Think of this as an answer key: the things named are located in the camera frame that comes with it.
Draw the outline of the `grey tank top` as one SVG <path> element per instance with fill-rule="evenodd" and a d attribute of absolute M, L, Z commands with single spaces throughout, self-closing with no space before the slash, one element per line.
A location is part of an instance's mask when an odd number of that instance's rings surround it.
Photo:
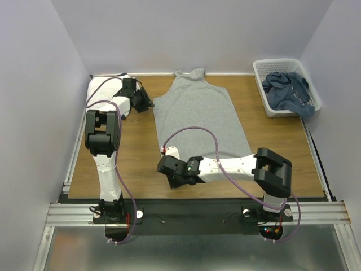
<path fill-rule="evenodd" d="M 228 91 L 208 83 L 203 68 L 175 72 L 170 89 L 154 99 L 158 144 L 175 146 L 182 160 L 193 156 L 236 158 L 252 153 Z"/>

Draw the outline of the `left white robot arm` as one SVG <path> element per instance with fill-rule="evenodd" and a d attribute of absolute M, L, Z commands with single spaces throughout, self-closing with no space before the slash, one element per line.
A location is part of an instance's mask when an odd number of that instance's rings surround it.
<path fill-rule="evenodd" d="M 127 217 L 117 174 L 121 120 L 132 109 L 141 113 L 153 106 L 142 83 L 129 76 L 108 77 L 88 90 L 85 147 L 94 159 L 100 184 L 99 204 L 90 207 L 95 221 L 120 222 Z"/>

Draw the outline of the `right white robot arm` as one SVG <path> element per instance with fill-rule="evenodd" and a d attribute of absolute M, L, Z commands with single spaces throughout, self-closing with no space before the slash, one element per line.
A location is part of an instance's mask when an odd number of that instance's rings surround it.
<path fill-rule="evenodd" d="M 239 158 L 190 157 L 180 159 L 178 149 L 165 149 L 157 171 L 167 177 L 172 189 L 214 181 L 254 181 L 263 190 L 259 213 L 265 220 L 273 220 L 281 213 L 291 196 L 292 163 L 279 154 L 259 148 L 256 154 Z"/>

